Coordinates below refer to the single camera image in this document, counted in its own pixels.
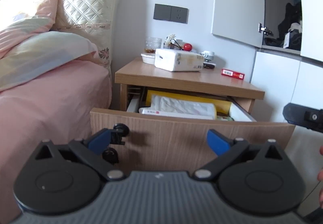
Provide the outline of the person's right hand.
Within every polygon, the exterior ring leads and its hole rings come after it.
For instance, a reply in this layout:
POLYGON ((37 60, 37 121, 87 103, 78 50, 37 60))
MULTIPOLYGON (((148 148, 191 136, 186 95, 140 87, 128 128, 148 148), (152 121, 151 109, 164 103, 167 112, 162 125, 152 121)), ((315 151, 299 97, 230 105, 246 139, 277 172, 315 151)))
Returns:
MULTIPOLYGON (((320 155, 323 155, 323 146, 320 147, 320 155)), ((317 180, 320 182, 323 182, 323 169, 319 171, 317 180)), ((323 209, 323 188, 320 190, 320 193, 319 193, 319 203, 320 203, 320 208, 323 209)))

